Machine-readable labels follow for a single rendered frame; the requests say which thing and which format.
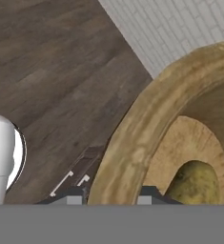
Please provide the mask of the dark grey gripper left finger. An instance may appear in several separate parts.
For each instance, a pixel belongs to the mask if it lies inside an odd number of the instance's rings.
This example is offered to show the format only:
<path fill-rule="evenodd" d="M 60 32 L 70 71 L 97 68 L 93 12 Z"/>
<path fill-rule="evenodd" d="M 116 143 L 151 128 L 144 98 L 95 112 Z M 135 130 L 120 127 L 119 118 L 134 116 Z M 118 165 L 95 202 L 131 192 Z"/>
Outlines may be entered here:
<path fill-rule="evenodd" d="M 84 187 L 70 187 L 56 196 L 50 196 L 39 202 L 42 205 L 85 205 L 87 203 L 87 190 Z"/>

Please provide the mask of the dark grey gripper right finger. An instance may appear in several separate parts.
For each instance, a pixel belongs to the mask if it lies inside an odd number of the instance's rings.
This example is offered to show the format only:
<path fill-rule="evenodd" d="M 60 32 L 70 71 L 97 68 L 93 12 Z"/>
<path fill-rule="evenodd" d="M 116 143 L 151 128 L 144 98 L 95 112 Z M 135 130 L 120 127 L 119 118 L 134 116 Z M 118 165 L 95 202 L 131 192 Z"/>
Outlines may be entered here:
<path fill-rule="evenodd" d="M 143 186 L 137 199 L 138 205 L 155 205 L 155 204 L 178 204 L 167 196 L 164 196 L 155 186 Z"/>

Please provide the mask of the tan wooden bowl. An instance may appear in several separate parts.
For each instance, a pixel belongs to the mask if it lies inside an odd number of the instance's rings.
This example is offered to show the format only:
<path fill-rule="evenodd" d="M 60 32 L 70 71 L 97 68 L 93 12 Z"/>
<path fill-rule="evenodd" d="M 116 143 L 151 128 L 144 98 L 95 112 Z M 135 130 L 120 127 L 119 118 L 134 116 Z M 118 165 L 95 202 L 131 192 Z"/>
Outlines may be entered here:
<path fill-rule="evenodd" d="M 166 191 L 176 171 L 211 165 L 224 204 L 224 42 L 171 63 L 139 94 L 108 144 L 91 205 L 132 205 L 141 188 Z"/>

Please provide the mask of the yellow-brown potato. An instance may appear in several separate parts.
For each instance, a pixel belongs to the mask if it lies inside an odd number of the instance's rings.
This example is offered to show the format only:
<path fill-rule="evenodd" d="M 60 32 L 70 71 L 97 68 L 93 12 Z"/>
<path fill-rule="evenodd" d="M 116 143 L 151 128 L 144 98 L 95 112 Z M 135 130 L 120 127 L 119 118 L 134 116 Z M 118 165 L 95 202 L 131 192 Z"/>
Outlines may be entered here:
<path fill-rule="evenodd" d="M 214 168 L 197 160 L 184 163 L 165 195 L 186 205 L 217 205 L 220 202 L 220 188 Z"/>

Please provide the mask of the dark wooden cupboard front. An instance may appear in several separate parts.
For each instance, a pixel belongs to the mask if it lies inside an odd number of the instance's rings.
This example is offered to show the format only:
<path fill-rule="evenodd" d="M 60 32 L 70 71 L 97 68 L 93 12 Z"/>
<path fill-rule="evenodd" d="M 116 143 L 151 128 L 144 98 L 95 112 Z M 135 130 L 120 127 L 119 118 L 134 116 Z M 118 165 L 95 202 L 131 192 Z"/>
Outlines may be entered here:
<path fill-rule="evenodd" d="M 78 157 L 74 167 L 71 169 L 74 175 L 71 177 L 71 185 L 77 186 L 81 178 L 87 174 L 90 177 L 89 182 L 83 183 L 81 186 L 90 186 L 97 173 L 101 159 L 104 155 L 104 146 L 88 147 Z"/>

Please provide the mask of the round white disc, dark rim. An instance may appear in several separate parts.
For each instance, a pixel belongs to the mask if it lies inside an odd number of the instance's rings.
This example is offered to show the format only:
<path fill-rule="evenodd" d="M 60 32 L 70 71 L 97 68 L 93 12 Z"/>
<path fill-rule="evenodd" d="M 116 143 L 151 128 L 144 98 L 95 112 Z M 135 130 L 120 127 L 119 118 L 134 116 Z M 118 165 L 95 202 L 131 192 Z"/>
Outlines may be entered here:
<path fill-rule="evenodd" d="M 15 147 L 13 152 L 14 166 L 10 173 L 7 185 L 7 191 L 17 182 L 24 170 L 27 158 L 27 143 L 24 134 L 21 130 L 14 126 L 15 131 Z"/>

